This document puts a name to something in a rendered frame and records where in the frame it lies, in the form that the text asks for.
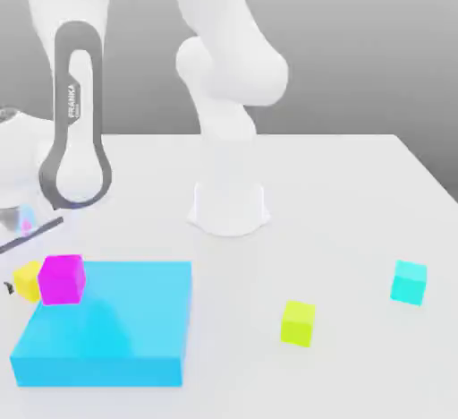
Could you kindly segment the small magenta cube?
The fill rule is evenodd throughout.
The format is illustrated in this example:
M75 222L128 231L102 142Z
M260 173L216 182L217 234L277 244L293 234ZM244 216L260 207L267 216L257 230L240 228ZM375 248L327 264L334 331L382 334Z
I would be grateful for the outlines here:
M45 306L79 304L85 285L84 261L79 254L49 255L38 273L38 288Z

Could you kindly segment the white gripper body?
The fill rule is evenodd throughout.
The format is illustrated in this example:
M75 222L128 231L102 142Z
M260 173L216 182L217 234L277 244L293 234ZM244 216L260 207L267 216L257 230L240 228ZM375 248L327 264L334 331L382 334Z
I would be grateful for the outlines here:
M61 213L40 216L34 212L0 212L0 276L36 260L42 241L64 222Z

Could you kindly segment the small lime cube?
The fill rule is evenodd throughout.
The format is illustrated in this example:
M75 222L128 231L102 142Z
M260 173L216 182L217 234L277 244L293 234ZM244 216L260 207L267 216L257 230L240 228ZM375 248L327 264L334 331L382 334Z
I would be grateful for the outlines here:
M309 347L312 338L316 305L288 300L281 319L282 342Z

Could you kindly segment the large blue box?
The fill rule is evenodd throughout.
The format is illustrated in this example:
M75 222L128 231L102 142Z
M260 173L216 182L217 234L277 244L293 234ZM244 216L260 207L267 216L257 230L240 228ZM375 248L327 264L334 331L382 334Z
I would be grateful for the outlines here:
M88 261L78 304L43 305L10 361L20 387L180 387L188 261Z

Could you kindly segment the small cyan cube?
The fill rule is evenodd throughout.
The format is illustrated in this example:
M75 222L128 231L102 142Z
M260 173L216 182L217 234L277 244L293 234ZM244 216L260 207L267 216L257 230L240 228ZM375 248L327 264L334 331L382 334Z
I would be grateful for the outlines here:
M421 306L427 278L428 269L426 265L410 261L397 261L390 298L405 304Z

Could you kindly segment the small yellow cube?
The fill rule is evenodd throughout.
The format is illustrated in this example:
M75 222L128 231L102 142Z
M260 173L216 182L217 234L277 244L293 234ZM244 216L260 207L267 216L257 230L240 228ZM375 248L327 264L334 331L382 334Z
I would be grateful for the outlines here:
M39 261L30 261L13 272L16 292L24 299L35 303L40 299L38 274L41 269Z

